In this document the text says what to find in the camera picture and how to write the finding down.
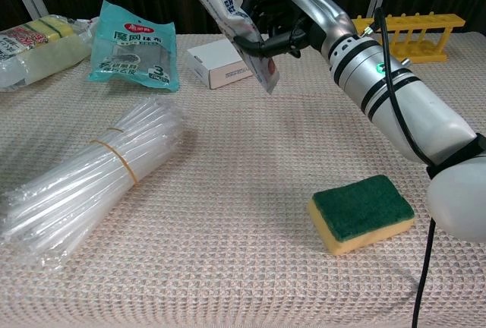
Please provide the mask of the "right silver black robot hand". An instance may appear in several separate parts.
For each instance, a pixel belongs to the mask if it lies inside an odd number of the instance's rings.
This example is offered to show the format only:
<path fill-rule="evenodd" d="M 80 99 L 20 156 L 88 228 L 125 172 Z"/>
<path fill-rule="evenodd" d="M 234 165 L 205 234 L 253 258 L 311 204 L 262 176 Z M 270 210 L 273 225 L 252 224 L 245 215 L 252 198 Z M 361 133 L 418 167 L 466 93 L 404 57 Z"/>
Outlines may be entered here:
<path fill-rule="evenodd" d="M 329 58 L 343 40 L 358 37 L 351 18 L 333 0 L 244 0 L 242 10 L 269 38 L 237 36 L 235 44 L 261 58 L 285 53 L 299 58 L 309 46 Z"/>

